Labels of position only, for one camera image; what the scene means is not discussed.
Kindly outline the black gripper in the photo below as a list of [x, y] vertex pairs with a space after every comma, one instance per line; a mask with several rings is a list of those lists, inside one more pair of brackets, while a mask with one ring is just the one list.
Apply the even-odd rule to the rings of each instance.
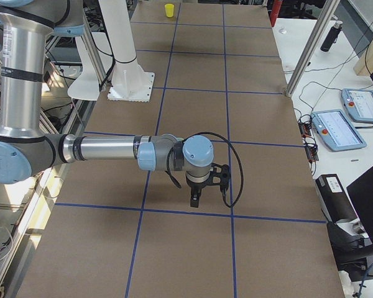
[[197, 183], [189, 179], [187, 179], [186, 182], [191, 189], [190, 206], [199, 207], [201, 192], [208, 185], [208, 183]]

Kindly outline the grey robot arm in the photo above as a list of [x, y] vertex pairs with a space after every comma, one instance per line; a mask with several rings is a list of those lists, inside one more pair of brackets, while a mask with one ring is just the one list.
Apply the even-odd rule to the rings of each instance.
[[197, 207], [213, 184], [214, 152], [204, 136], [76, 137], [40, 130], [45, 43], [52, 33], [84, 31], [81, 1], [0, 1], [0, 183], [23, 181], [47, 168], [86, 160], [135, 159], [147, 171], [184, 171]]

